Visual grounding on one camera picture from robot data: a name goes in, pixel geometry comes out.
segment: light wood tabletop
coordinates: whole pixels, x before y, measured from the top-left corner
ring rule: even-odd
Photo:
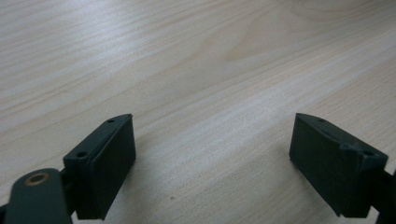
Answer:
[[[106,220],[375,223],[337,217],[290,162],[297,112],[396,169],[393,0],[0,3],[0,204],[103,121],[137,159]]]

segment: screw hole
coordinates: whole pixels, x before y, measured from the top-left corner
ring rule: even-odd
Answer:
[[[35,186],[43,183],[50,177],[49,174],[47,173],[38,173],[35,175],[29,176],[29,178],[26,179],[25,185],[26,186]]]
[[[78,158],[84,158],[85,156],[87,156],[87,152],[79,152],[79,153],[77,154],[77,157],[78,157]]]
[[[363,151],[362,153],[366,156],[375,156],[375,153],[371,151]]]

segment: black mechanical part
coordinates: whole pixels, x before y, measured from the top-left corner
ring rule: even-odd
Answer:
[[[136,158],[132,115],[105,121],[64,157],[64,169],[42,169],[14,183],[0,224],[105,219]]]
[[[329,121],[297,114],[290,159],[337,216],[396,223],[395,176],[384,171],[388,156]]]
[[[57,170],[33,171],[17,180],[11,192],[6,223],[72,223]]]

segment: wooden table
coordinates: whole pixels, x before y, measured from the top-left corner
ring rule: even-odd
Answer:
[[[393,173],[395,1],[0,3],[0,204],[132,113],[137,161],[104,223],[374,223],[337,217],[291,164],[297,112]]]

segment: wood grain surface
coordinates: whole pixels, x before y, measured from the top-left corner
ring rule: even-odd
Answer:
[[[0,204],[132,113],[137,161],[103,223],[374,223],[337,217],[290,139],[295,113],[322,117],[393,173],[395,71],[392,0],[2,1]]]

